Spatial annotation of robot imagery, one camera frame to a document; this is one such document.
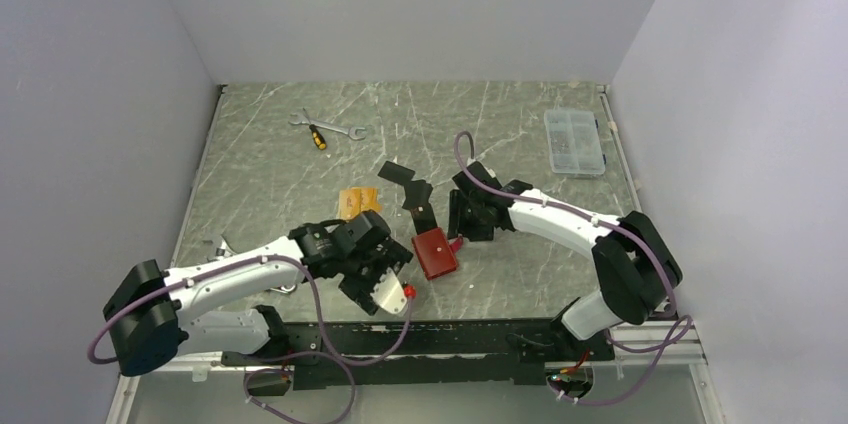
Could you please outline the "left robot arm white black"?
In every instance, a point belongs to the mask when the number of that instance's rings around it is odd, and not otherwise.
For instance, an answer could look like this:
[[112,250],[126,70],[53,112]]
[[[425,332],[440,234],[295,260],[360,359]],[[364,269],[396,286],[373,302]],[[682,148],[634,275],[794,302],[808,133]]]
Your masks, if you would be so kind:
[[306,223],[268,244],[190,267],[133,266],[103,308],[121,375],[148,374],[188,354],[226,351],[264,364],[279,361],[291,336],[279,312],[225,305],[272,288],[291,292],[339,278],[339,290],[368,315],[407,312],[412,297],[399,273],[413,258],[385,220],[364,211],[351,220]]

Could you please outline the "red leather card holder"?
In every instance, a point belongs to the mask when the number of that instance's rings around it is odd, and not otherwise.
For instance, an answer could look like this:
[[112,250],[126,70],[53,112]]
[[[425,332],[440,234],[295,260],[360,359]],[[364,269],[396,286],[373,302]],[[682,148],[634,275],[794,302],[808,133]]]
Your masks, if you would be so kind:
[[411,239],[415,256],[428,281],[456,271],[456,253],[465,243],[463,236],[449,238],[441,227],[425,231]]

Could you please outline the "single black VIP card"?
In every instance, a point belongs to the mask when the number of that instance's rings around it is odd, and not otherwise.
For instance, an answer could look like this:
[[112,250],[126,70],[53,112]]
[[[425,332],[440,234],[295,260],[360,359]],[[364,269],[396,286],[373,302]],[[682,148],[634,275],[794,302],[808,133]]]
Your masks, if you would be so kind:
[[431,204],[417,206],[410,211],[415,233],[424,234],[439,227]]

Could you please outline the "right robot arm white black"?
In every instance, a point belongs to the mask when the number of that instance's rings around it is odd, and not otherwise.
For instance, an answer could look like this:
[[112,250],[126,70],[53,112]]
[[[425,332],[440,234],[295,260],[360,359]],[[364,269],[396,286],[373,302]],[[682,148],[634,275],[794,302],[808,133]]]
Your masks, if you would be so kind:
[[591,338],[611,327],[644,323],[683,280],[653,222],[639,211],[623,217],[590,212],[524,181],[501,184],[478,162],[452,180],[451,235],[490,241],[497,229],[531,234],[593,263],[597,289],[552,322],[551,345],[564,359],[578,357]]

